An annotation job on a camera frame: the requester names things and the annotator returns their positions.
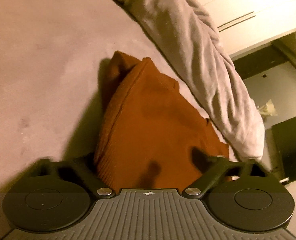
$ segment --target white cabinet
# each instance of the white cabinet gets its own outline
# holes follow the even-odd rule
[[[296,31],[296,0],[198,0],[231,57]]]

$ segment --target rumpled duvet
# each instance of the rumpled duvet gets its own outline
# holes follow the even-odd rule
[[[264,125],[197,0],[117,0],[132,14],[241,160],[260,160]]]

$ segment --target silver bolt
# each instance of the silver bolt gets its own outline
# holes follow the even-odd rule
[[[101,196],[109,196],[112,194],[112,190],[107,187],[102,187],[99,190],[97,190],[97,194]]]
[[[191,196],[196,196],[201,193],[200,189],[195,188],[195,187],[186,188],[185,192],[186,192],[186,194],[191,195]]]

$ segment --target gray plastic base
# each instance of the gray plastic base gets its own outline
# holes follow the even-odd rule
[[[115,198],[98,200],[80,223],[60,232],[35,234],[14,229],[4,240],[296,240],[281,228],[243,233],[216,221],[200,200],[174,189],[124,189]]]

